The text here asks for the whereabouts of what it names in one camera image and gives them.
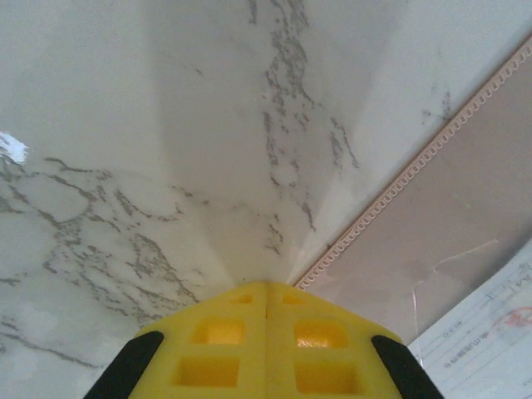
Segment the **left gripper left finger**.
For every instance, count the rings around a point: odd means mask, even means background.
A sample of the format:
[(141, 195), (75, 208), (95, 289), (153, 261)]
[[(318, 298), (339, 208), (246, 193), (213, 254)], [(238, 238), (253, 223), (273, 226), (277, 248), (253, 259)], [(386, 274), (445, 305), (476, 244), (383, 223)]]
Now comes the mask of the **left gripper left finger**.
[(87, 398), (264, 398), (266, 283), (250, 283), (142, 328)]

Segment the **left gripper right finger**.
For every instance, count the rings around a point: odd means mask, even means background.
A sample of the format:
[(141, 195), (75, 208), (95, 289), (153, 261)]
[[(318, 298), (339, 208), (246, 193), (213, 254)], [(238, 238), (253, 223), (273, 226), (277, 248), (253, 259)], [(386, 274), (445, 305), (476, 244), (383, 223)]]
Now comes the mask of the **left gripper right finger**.
[(393, 332), (283, 283), (267, 283), (268, 398), (440, 398)]

